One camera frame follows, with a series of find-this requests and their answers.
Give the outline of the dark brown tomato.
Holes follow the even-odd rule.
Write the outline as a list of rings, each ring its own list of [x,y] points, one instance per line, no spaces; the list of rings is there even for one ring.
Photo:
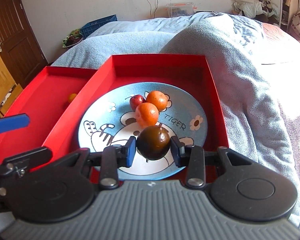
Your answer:
[[[170,136],[161,125],[146,127],[136,140],[138,152],[147,160],[159,160],[170,149]]]

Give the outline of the small yellow orange fruit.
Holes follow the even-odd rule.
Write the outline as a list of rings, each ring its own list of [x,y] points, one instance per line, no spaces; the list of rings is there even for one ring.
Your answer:
[[[77,96],[76,93],[71,93],[71,94],[68,96],[68,103],[72,103],[76,96]]]

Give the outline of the light wooden wardrobe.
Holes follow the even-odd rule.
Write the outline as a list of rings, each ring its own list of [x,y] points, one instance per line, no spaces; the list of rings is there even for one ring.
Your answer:
[[[4,116],[23,91],[5,66],[0,56],[0,116]]]

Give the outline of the blue cartoon tiger plate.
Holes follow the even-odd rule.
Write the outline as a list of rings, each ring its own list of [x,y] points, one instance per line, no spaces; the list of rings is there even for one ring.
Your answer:
[[[160,112],[158,124],[167,129],[169,136],[178,137],[186,145],[203,146],[207,137],[207,118],[199,102],[188,92],[158,82],[141,82],[109,91],[97,99],[83,114],[78,128],[78,144],[91,152],[101,152],[113,145],[125,145],[137,137],[142,128],[136,122],[127,97],[158,90],[167,99],[167,107]]]

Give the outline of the red box left tray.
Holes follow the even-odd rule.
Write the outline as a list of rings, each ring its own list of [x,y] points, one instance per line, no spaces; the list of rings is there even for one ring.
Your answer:
[[[0,134],[0,164],[13,155],[42,146],[70,105],[68,98],[78,94],[95,70],[45,67],[22,91],[6,115],[27,114],[27,127]]]

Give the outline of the red box tray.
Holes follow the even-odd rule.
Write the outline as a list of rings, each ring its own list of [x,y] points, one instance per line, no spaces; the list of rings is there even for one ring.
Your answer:
[[[87,81],[44,145],[58,159],[78,148],[100,152],[141,132],[129,100],[158,90],[168,104],[158,123],[185,144],[214,151],[228,145],[207,60],[194,55],[115,55]]]
[[[70,105],[68,98],[78,94],[95,70],[45,67],[22,91],[6,115],[27,114],[27,127],[0,134],[0,164],[13,155],[42,146]]]

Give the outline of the orange tangerine front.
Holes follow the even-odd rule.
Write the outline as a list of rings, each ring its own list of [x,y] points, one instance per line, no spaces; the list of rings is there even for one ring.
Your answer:
[[[135,118],[141,128],[154,126],[158,122],[159,111],[154,104],[144,102],[136,108]]]

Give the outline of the orange tangerine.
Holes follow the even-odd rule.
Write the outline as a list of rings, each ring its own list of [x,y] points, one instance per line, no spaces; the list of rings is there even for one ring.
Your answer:
[[[141,128],[154,126],[158,122],[159,111],[154,104],[144,102],[136,108],[135,118]]]
[[[166,95],[158,90],[151,91],[146,96],[146,101],[152,103],[155,107],[157,107],[159,112],[162,112],[168,104],[168,99]]]

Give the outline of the small red cherry apple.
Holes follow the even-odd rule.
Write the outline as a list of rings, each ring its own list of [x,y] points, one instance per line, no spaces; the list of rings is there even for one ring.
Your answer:
[[[130,107],[133,111],[136,110],[138,105],[140,105],[141,103],[146,102],[146,99],[140,94],[129,96],[129,97],[126,98],[126,100],[129,100]]]

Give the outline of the orange tangerine back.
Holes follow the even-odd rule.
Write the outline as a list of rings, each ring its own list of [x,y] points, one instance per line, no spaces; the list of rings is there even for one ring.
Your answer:
[[[152,103],[155,107],[157,107],[159,112],[162,112],[168,104],[168,99],[166,95],[158,90],[151,91],[146,96],[146,101]]]

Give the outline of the red box right tray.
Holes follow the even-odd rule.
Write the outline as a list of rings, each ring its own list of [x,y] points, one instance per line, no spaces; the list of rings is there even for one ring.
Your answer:
[[[87,81],[44,145],[58,159],[78,148],[100,152],[141,132],[129,100],[158,90],[168,104],[158,123],[185,144],[214,151],[228,145],[207,60],[194,55],[115,55]]]

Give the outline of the dark brown wooden door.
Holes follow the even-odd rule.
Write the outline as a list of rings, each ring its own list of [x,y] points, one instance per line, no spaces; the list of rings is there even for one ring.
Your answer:
[[[0,0],[0,57],[23,88],[47,66],[21,0]]]

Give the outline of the light blue blanket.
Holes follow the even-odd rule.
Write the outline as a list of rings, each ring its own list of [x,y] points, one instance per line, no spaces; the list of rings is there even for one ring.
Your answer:
[[[143,53],[207,58],[230,148],[294,183],[290,220],[300,224],[300,42],[270,24],[200,12],[107,23],[54,65],[98,69],[111,55]]]

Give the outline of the white laundry basket with clothes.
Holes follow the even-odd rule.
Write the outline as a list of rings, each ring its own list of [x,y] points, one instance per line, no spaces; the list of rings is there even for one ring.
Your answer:
[[[77,43],[83,40],[81,30],[75,29],[68,36],[66,36],[62,42],[62,48],[68,49],[75,46]]]

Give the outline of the blue plastic crate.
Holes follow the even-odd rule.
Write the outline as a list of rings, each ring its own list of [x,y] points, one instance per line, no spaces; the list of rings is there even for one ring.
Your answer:
[[[103,25],[117,21],[116,15],[110,15],[104,18],[99,18],[97,20],[93,20],[91,22],[86,23],[84,26],[80,28],[80,34],[81,36],[86,39],[89,35],[91,35],[93,32],[95,32],[97,29],[102,27]]]

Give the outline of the clear plastic storage box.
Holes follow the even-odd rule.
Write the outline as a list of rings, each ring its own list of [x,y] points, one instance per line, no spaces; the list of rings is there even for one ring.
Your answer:
[[[192,2],[168,3],[166,10],[169,17],[191,16],[196,12],[197,7]]]

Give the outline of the pile of clothes and bags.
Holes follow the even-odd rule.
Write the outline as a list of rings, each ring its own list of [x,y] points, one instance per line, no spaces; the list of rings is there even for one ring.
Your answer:
[[[265,23],[279,23],[279,8],[271,0],[234,0],[232,13]]]

